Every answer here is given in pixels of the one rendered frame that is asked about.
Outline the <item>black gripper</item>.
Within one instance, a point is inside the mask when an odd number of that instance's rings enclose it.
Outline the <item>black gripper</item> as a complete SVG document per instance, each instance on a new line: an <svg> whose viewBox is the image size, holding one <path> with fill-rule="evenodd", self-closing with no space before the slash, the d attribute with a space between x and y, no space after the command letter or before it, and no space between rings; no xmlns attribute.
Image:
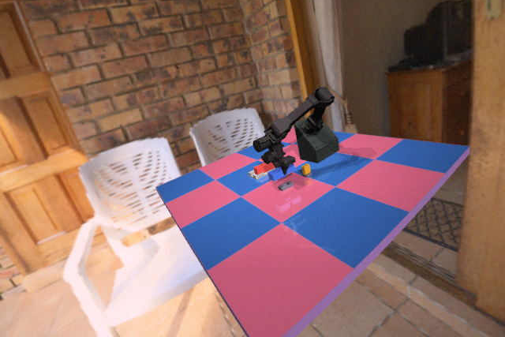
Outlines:
<svg viewBox="0 0 505 337"><path fill-rule="evenodd" d="M288 170L288 166L293 164L293 163L296 163L296 159L293 157L293 156L286 156L284 157L284 155L286 154L285 152L283 152L283 149L282 147L284 147L284 144L279 144L279 145L276 145L276 146L271 146L270 149L272 151L272 149L275 150L275 152L277 153L278 155L278 159L274 159L272 161L272 163L274 164L275 168L278 168L278 167L281 167L282 168L282 172L284 173L284 175L286 175L286 172Z"/></svg>

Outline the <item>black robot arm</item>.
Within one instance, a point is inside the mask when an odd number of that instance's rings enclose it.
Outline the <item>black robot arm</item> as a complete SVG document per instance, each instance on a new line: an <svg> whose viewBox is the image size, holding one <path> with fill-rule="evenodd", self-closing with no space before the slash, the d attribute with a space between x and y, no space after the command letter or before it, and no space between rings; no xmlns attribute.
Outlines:
<svg viewBox="0 0 505 337"><path fill-rule="evenodd" d="M315 97L314 97L315 95ZM314 131L320 131L322 129L323 119L322 115L325 112L326 107L330 106L334 102L334 96L326 87L320 87L314 90L314 92L309 95L302 104L300 104L296 109L294 109L285 118L280 118L270 124L265 130L265 136L254 140L253 147L257 152L262 152L263 150L270 148L271 146L276 146L281 144L291 127L299 119L308 113L309 110L314 108L312 114L309 115L307 122L308 125L302 127L305 131L307 137L315 135ZM271 130L271 132L269 131ZM278 159L278 155L274 149L272 151L265 152L261 159L266 163L271 163L274 159Z"/></svg>

